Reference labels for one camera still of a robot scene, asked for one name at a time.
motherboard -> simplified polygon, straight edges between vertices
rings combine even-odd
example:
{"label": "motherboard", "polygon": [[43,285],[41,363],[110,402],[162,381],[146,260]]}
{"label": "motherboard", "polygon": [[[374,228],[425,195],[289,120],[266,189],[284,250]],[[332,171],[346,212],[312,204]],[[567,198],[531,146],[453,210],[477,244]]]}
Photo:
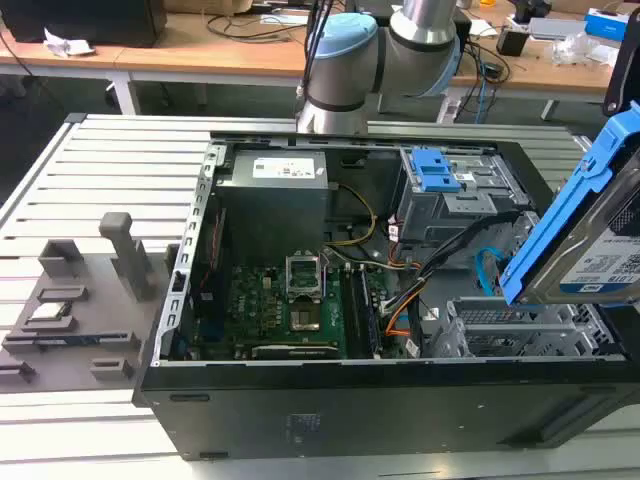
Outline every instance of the motherboard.
{"label": "motherboard", "polygon": [[[233,267],[222,317],[205,312],[196,320],[190,344],[197,358],[337,359],[349,358],[360,344],[367,356],[379,349],[374,333],[379,302],[387,295],[384,272],[324,265],[316,277],[309,266],[318,257],[308,258],[306,266],[293,261],[289,266]],[[353,282],[357,276],[365,284]],[[363,308],[369,310],[370,325],[357,325]]]}

yellow wire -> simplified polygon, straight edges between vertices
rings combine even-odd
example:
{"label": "yellow wire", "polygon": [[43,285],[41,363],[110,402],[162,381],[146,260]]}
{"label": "yellow wire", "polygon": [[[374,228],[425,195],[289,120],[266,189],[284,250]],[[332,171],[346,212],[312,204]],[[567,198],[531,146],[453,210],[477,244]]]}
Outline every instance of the yellow wire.
{"label": "yellow wire", "polygon": [[373,235],[373,232],[375,232],[376,230],[376,214],[374,213],[373,209],[371,208],[371,206],[367,203],[367,201],[364,199],[364,197],[362,195],[360,195],[358,192],[356,192],[353,188],[351,188],[349,185],[344,185],[342,183],[338,184],[339,188],[344,188],[345,190],[349,190],[351,193],[353,193],[353,195],[362,202],[362,204],[367,207],[367,210],[369,211],[369,216],[371,217],[371,224],[369,225],[369,230],[367,231],[367,233],[365,233],[362,237],[360,238],[354,238],[353,240],[339,240],[336,242],[327,242],[327,245],[331,245],[334,247],[347,247],[349,245],[358,245],[362,242],[365,242],[367,240],[369,240],[369,238],[371,238],[371,235]]}

black computer case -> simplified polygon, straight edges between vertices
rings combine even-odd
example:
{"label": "black computer case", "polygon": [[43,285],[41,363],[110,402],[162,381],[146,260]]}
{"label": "black computer case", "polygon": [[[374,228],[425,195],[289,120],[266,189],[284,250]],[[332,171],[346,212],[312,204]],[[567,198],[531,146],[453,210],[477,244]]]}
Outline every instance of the black computer case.
{"label": "black computer case", "polygon": [[18,42],[41,42],[46,28],[90,44],[150,47],[167,20],[162,0],[0,0],[0,10]]}

floor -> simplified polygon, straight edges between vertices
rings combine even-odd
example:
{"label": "floor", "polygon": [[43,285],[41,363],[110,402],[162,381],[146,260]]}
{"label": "floor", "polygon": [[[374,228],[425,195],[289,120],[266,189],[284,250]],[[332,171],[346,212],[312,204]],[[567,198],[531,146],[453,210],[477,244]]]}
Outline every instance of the floor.
{"label": "floor", "polygon": [[[0,204],[38,157],[67,113],[118,113],[105,101],[106,82],[62,78],[40,82],[29,80],[25,80],[26,97],[14,98],[10,93],[0,97],[0,145],[3,147]],[[271,118],[291,118],[293,115],[292,88],[211,85],[207,87],[209,103],[204,109],[198,108],[190,84],[166,84],[164,91],[157,83],[141,83],[137,88],[144,114]],[[390,98],[387,101],[389,112],[380,115],[376,112],[376,102],[374,96],[367,102],[370,119],[432,122],[440,106],[439,98]],[[542,125],[544,122],[539,115],[543,107],[544,102],[538,100],[500,99],[486,123]],[[474,117],[471,113],[463,113],[458,121],[473,122]],[[594,138],[604,122],[598,105],[561,103],[554,121],[546,124],[565,125],[575,133]]]}

blue plastic latch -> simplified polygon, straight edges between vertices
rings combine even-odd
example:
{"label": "blue plastic latch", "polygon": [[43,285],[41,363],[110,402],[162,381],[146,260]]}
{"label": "blue plastic latch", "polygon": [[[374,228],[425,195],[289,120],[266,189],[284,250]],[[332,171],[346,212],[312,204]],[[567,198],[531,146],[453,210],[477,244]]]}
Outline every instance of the blue plastic latch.
{"label": "blue plastic latch", "polygon": [[449,160],[440,150],[414,148],[411,151],[413,168],[424,192],[459,192],[462,188],[451,173]]}

